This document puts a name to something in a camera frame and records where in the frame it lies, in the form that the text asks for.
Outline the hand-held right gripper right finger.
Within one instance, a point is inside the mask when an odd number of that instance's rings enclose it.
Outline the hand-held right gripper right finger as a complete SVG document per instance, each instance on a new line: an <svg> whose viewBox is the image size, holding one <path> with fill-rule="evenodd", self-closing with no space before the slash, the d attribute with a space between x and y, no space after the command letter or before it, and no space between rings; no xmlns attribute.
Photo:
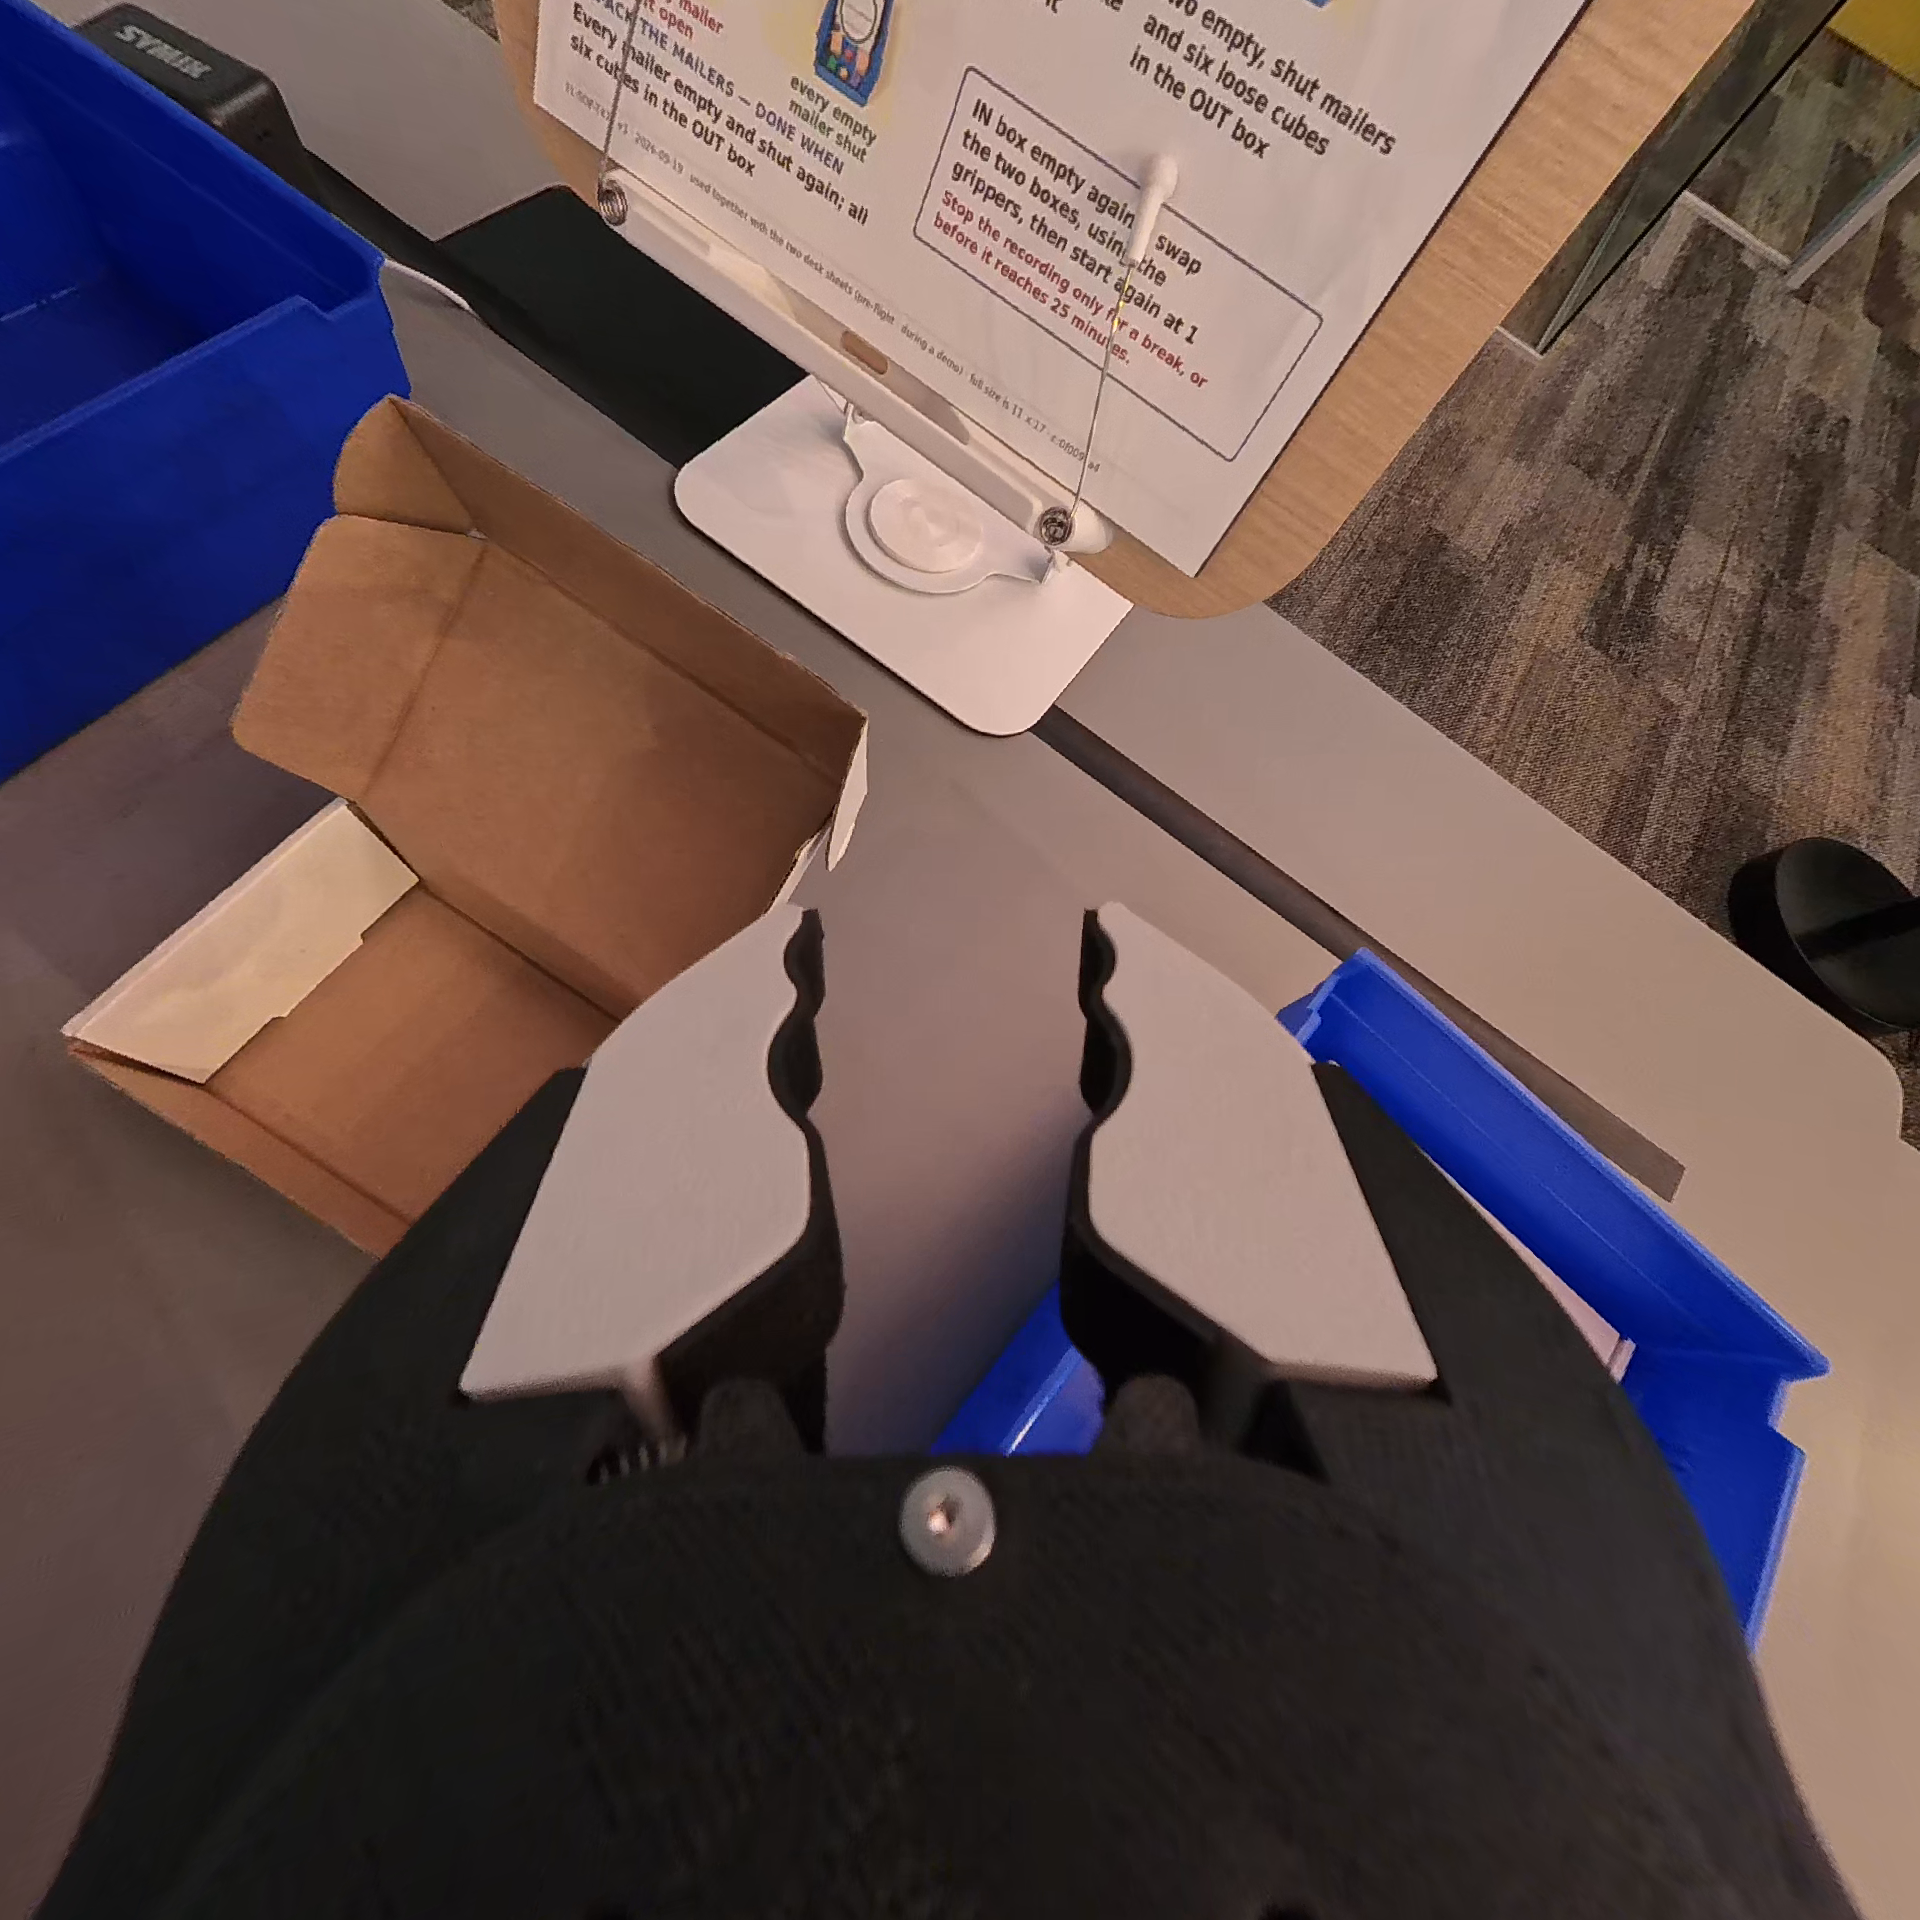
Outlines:
<svg viewBox="0 0 1920 1920"><path fill-rule="evenodd" d="M1323 1450L1433 1411L1437 1364L1273 1011L1124 902L1085 914L1064 1323L1102 1450Z"/></svg>

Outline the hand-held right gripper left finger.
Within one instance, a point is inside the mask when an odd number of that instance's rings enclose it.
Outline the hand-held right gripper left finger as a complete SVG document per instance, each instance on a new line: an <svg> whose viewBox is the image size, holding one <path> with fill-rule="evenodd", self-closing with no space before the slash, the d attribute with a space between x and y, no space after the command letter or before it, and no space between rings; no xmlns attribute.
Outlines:
<svg viewBox="0 0 1920 1920"><path fill-rule="evenodd" d="M614 1390L646 1441L769 1382L826 1442L846 1305L826 1144L826 928L782 902L595 1051L462 1374L476 1401Z"/></svg>

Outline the brown cardboard mailer box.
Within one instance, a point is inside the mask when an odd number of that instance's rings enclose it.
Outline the brown cardboard mailer box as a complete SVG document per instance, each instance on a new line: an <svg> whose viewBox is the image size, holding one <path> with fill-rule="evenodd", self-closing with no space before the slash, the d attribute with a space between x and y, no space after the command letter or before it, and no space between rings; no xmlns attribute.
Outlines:
<svg viewBox="0 0 1920 1920"><path fill-rule="evenodd" d="M232 718L330 805L61 1034L382 1258L554 1073L846 853L869 722L410 401L331 493Z"/></svg>

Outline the blue plastic bin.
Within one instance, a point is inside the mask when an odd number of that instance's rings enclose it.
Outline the blue plastic bin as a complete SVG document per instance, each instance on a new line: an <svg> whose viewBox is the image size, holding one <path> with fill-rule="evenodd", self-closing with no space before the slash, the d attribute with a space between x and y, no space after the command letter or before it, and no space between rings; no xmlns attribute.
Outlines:
<svg viewBox="0 0 1920 1920"><path fill-rule="evenodd" d="M1280 1024L1616 1333L1616 1381L1755 1641L1803 1473L1776 1419L1789 1386L1828 1362L1374 953L1342 963Z"/></svg>
<svg viewBox="0 0 1920 1920"><path fill-rule="evenodd" d="M380 253L108 51L3 4L3 773L266 608L410 394Z"/></svg>

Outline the white document stand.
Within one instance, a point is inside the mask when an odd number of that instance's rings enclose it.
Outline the white document stand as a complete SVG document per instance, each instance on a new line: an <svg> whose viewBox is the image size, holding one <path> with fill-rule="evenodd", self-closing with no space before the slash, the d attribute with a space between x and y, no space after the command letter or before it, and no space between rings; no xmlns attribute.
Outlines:
<svg viewBox="0 0 1920 1920"><path fill-rule="evenodd" d="M945 348L898 326L822 251L744 197L756 168L835 185L777 104L720 86L693 30L707 4L597 4L542 26L606 80L589 105L606 227L803 369L678 472L684 518L769 586L982 736L1032 729L1131 614L1088 562L1113 529L900 357Z"/></svg>

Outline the black round object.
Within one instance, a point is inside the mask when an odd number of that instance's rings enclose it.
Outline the black round object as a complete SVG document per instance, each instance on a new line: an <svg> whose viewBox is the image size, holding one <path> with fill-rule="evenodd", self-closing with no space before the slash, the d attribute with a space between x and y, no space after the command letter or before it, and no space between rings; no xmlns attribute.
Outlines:
<svg viewBox="0 0 1920 1920"><path fill-rule="evenodd" d="M1798 837L1731 877L1734 945L1869 1041L1918 1028L1918 894L1872 854Z"/></svg>

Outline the wooden backing board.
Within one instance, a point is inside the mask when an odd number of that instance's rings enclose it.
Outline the wooden backing board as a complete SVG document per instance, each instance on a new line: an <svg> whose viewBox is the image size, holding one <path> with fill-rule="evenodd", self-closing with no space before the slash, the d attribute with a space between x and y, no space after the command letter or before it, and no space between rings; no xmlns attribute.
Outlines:
<svg viewBox="0 0 1920 1920"><path fill-rule="evenodd" d="M1291 586L1746 11L1746 3L1587 4L1198 574L1120 531L1076 557L1130 603L1170 617L1238 613ZM1036 534L1065 506L1069 491L987 425L934 406L897 348L829 320L657 188L625 177L625 189L628 216L612 237L682 276L1022 532Z"/></svg>

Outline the printed instruction sheet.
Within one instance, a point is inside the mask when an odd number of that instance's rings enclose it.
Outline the printed instruction sheet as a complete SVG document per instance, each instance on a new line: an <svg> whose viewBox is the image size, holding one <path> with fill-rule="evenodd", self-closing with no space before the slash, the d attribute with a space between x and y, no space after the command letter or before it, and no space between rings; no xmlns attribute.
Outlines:
<svg viewBox="0 0 1920 1920"><path fill-rule="evenodd" d="M1192 579L1579 11L539 4L525 86Z"/></svg>

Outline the black desk power unit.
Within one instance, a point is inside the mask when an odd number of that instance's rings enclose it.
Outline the black desk power unit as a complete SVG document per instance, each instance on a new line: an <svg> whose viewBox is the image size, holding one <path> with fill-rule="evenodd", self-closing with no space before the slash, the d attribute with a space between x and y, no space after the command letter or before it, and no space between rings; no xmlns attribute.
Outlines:
<svg viewBox="0 0 1920 1920"><path fill-rule="evenodd" d="M108 4L76 34L232 145L251 154L304 150L293 110L266 72L148 8Z"/></svg>

